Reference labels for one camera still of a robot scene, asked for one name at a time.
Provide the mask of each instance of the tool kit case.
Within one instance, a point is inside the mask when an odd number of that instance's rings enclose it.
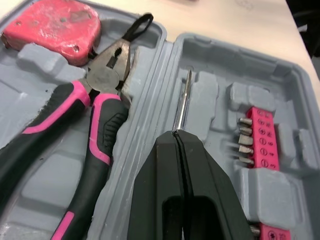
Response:
[[[0,22],[0,31],[33,2]],[[138,15],[92,2],[99,54]],[[156,139],[173,129],[188,70],[192,87],[184,130],[196,135],[229,176],[246,218],[289,230],[293,240],[320,239],[320,114],[308,74],[298,65],[194,33],[166,41],[152,23],[131,45],[124,89],[128,120],[117,133],[109,180],[99,195],[88,240],[126,240],[135,178]],[[54,88],[86,75],[59,53],[27,44],[0,45],[0,148],[21,132]],[[237,161],[239,118],[256,107],[273,116],[279,171]],[[50,145],[19,182],[0,218],[3,240],[50,239],[76,190],[84,165],[90,109]],[[270,240],[285,240],[281,236]]]

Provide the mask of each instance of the tape measure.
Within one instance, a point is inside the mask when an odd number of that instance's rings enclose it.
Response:
[[[75,0],[40,0],[29,6],[3,31],[7,48],[21,50],[35,43],[63,55],[71,65],[82,66],[100,42],[98,13]]]

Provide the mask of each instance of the white table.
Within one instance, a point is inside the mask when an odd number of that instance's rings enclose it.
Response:
[[[0,18],[22,0],[1,0]],[[93,0],[164,25],[167,40],[193,32],[299,64],[320,105],[320,82],[285,0]]]

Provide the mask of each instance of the pliers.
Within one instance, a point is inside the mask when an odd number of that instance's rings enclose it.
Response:
[[[85,78],[57,86],[38,116],[0,150],[0,213],[34,159],[93,102],[82,174],[52,240],[86,233],[108,180],[117,132],[128,118],[121,87],[130,64],[130,42],[121,38],[95,57]]]

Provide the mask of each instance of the phillips bit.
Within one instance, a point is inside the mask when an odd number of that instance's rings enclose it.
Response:
[[[241,134],[244,134],[244,135],[247,135],[247,136],[251,136],[252,135],[252,129],[249,128],[249,127],[242,126],[242,127],[239,128],[239,130],[240,130]]]
[[[252,146],[254,139],[250,136],[240,134],[238,144]]]
[[[240,117],[238,123],[248,125],[249,127],[252,126],[252,119],[247,117]]]
[[[244,164],[251,165],[251,166],[255,165],[255,162],[253,160],[251,160],[250,158],[243,157],[243,156],[239,157],[239,161]]]
[[[251,154],[251,155],[254,154],[253,149],[246,147],[246,146],[242,146],[242,145],[239,146],[239,152],[244,153],[244,154]]]
[[[258,227],[250,225],[251,232],[254,237],[258,238],[261,234],[261,231]]]

